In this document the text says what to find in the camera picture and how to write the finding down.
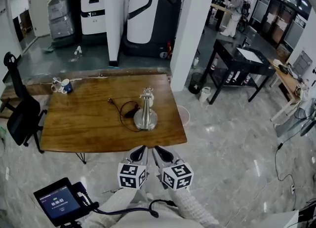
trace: marble floor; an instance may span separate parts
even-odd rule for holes
[[[255,227],[268,214],[291,211],[294,205],[291,179],[279,182],[275,171],[276,148],[287,136],[278,139],[270,122],[286,100],[274,87],[264,88],[249,103],[252,92],[252,88],[226,88],[213,105],[201,105],[186,88],[174,94],[177,104],[191,114],[185,126],[188,142],[173,146],[195,172],[191,193],[228,228]],[[47,97],[38,99],[43,107],[48,103]],[[304,137],[296,135],[277,155],[280,177],[292,173],[295,179],[296,209],[316,197],[315,139],[315,129]],[[116,173],[122,152],[87,154],[87,165],[83,165],[75,154],[40,154],[32,141],[27,148],[19,147],[7,134],[5,142],[5,149],[0,143],[0,220],[10,223],[10,228],[53,227],[33,192],[61,178],[82,181],[92,200],[100,204],[110,197],[108,190],[118,188]],[[146,188],[154,197],[168,198],[156,178],[151,154],[148,166]]]

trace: white pillar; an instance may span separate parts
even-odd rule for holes
[[[181,91],[184,87],[211,2],[212,0],[184,0],[170,63],[173,91]]]

